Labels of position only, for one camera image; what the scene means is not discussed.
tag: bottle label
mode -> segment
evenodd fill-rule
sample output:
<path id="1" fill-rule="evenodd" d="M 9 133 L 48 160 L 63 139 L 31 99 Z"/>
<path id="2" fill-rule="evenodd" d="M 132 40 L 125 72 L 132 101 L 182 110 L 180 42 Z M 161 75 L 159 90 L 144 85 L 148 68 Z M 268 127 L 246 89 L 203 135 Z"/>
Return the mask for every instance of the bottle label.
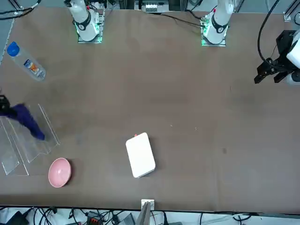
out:
<path id="1" fill-rule="evenodd" d="M 37 73 L 39 72 L 39 68 L 30 60 L 26 60 L 26 62 L 24 63 L 24 66 L 30 70 L 30 72 L 32 72 L 34 75 L 37 75 Z"/>

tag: plastic bottle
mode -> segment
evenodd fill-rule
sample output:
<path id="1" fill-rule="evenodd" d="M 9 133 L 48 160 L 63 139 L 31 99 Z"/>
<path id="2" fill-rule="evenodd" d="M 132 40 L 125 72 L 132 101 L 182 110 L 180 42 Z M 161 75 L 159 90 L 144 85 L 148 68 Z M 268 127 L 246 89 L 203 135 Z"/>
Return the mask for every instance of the plastic bottle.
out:
<path id="1" fill-rule="evenodd" d="M 42 81 L 46 77 L 45 69 L 16 42 L 7 47 L 7 53 L 11 59 L 36 81 Z"/>

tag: pink bowl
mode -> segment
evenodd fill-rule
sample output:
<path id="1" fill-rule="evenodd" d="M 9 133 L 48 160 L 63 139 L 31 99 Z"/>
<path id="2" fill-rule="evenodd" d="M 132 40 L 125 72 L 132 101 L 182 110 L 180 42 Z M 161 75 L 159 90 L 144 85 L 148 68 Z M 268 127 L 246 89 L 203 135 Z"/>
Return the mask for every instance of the pink bowl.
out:
<path id="1" fill-rule="evenodd" d="M 55 188 L 64 186 L 71 177 L 71 165 L 65 158 L 56 159 L 50 166 L 48 179 Z"/>

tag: blue bottle cap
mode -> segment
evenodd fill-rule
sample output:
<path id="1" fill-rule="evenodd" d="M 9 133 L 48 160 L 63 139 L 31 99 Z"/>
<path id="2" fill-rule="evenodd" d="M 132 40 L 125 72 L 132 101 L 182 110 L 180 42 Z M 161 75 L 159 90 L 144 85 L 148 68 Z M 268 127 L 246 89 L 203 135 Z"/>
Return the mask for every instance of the blue bottle cap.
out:
<path id="1" fill-rule="evenodd" d="M 19 53 L 19 51 L 20 48 L 14 41 L 7 47 L 7 53 L 12 57 L 16 56 Z"/>

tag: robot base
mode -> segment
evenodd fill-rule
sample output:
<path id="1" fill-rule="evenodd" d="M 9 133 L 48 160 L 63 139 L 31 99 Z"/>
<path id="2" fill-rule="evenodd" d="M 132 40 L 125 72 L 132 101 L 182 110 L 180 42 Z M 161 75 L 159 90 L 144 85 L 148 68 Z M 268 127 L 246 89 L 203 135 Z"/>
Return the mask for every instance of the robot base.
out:
<path id="1" fill-rule="evenodd" d="M 224 38 L 223 40 L 219 43 L 219 44 L 212 44 L 211 42 L 209 42 L 206 37 L 204 36 L 204 32 L 206 31 L 207 27 L 209 26 L 210 24 L 210 18 L 209 18 L 209 15 L 206 15 L 204 19 L 201 19 L 200 20 L 200 24 L 201 25 L 204 25 L 205 28 L 201 27 L 201 46 L 219 46 L 219 47 L 226 47 L 226 40 L 225 40 L 225 37 L 226 37 L 226 32 L 227 30 L 225 31 L 225 35 L 224 35 Z"/>
<path id="2" fill-rule="evenodd" d="M 78 34 L 78 43 L 84 44 L 84 43 L 94 43 L 94 44 L 100 44 L 102 43 L 103 39 L 103 28 L 104 28 L 104 18 L 105 18 L 105 9 L 102 10 L 102 12 L 98 13 L 96 12 L 96 29 L 99 29 L 99 34 L 95 36 L 94 39 L 91 41 L 84 41 Z"/>

